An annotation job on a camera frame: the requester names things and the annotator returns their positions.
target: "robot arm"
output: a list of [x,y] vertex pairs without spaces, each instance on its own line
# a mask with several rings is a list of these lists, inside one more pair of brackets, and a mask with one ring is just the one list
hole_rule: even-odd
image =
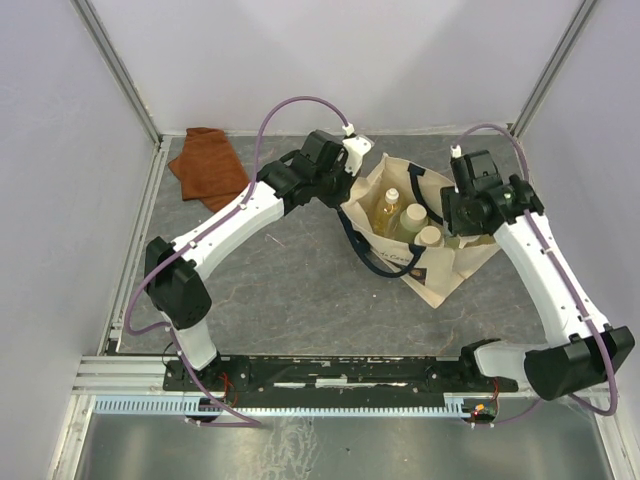
[[487,151],[462,156],[453,149],[451,167],[456,187],[441,191],[448,229],[452,234],[493,235],[531,295],[547,340],[546,345],[480,342],[474,352],[479,372],[528,382],[545,400],[605,381],[601,353],[574,295],[589,305],[589,320],[604,340],[614,371],[635,341],[627,327],[612,328],[593,306],[555,243],[531,185],[517,175],[504,184]]
[[[149,243],[145,275],[191,243],[192,248],[160,272],[146,292],[174,326],[183,352],[196,370],[206,367],[217,356],[206,322],[202,321],[211,308],[211,298],[203,282],[247,238],[294,208],[305,205],[312,198],[318,198],[330,208],[337,208],[348,200],[363,157],[372,147],[371,140],[363,136],[350,135],[339,140],[316,130],[309,134],[300,150],[290,152],[260,170],[248,201],[243,202],[249,187],[205,223],[170,244],[160,237]],[[199,232],[238,205],[241,210],[237,214],[197,244],[193,242]]]

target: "brown towel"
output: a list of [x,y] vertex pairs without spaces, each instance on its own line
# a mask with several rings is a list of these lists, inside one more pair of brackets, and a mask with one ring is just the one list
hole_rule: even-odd
[[217,212],[249,184],[249,177],[222,130],[188,128],[182,153],[169,169],[182,186],[182,200],[201,200]]

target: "white wall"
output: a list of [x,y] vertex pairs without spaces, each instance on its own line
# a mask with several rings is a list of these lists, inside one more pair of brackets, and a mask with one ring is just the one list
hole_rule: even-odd
[[[640,3],[600,2],[524,145],[556,239],[614,326],[640,341]],[[640,347],[617,376],[640,431]]]
[[0,5],[0,478],[31,480],[96,352],[152,144],[69,2]]
[[[255,131],[293,95],[333,101],[372,133],[514,121],[580,2],[93,3],[164,133]],[[298,106],[271,131],[332,126]]]

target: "white bottle cap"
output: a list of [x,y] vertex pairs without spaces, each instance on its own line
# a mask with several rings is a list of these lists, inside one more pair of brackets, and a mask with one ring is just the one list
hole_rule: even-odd
[[385,193],[384,195],[384,199],[387,201],[387,203],[391,205],[396,203],[399,198],[400,198],[400,194],[395,188],[390,188],[389,190],[387,190],[387,193]]
[[424,245],[425,247],[435,247],[442,240],[442,233],[436,227],[428,226],[420,230],[416,243]]
[[406,223],[407,226],[417,227],[424,223],[427,218],[427,211],[419,203],[412,203],[406,210]]

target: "bottle with yellow liquid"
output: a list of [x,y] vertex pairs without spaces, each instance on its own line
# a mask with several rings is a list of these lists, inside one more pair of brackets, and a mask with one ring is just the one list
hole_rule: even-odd
[[381,237],[391,238],[393,234],[394,217],[400,211],[400,194],[395,188],[390,188],[384,194],[373,211],[371,228],[373,233]]

